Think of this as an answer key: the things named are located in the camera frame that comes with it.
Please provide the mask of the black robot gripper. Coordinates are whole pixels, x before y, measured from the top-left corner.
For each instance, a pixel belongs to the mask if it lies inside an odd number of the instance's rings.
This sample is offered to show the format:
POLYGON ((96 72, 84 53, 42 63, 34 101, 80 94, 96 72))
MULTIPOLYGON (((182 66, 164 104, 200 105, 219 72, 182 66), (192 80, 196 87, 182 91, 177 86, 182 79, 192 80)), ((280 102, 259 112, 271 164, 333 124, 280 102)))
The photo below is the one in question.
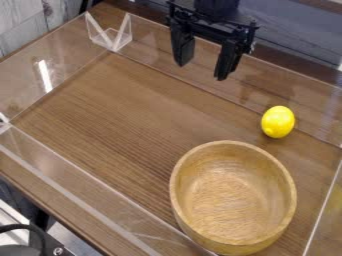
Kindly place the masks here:
MULTIPOLYGON (((256 21, 239 11, 240 0, 166 0, 173 60, 182 67, 193 58, 194 38, 223 40, 241 34, 249 41, 259 29, 256 21)), ((236 70, 243 46, 227 39, 221 44, 213 77, 223 81, 236 70)))

